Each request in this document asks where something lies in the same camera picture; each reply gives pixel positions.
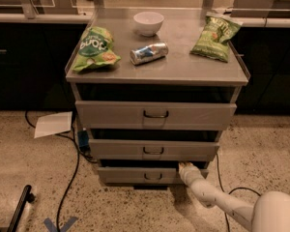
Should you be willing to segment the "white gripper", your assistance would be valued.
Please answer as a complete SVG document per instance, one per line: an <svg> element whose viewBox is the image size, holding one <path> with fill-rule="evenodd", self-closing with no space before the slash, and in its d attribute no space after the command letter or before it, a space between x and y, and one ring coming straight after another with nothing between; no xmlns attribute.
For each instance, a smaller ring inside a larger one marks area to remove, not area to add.
<svg viewBox="0 0 290 232"><path fill-rule="evenodd" d="M192 184L205 181L201 171L189 161L179 162L179 174L182 181L190 187Z"/></svg>

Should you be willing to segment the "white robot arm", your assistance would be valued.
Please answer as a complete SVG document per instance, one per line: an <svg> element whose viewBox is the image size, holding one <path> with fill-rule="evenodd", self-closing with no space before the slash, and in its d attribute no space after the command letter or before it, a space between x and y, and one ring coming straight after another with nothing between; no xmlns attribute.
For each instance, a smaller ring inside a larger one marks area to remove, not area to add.
<svg viewBox="0 0 290 232"><path fill-rule="evenodd" d="M268 191L252 205L216 188L190 162L179 163L179 175L204 207L218 206L248 232L290 232L289 194Z"/></svg>

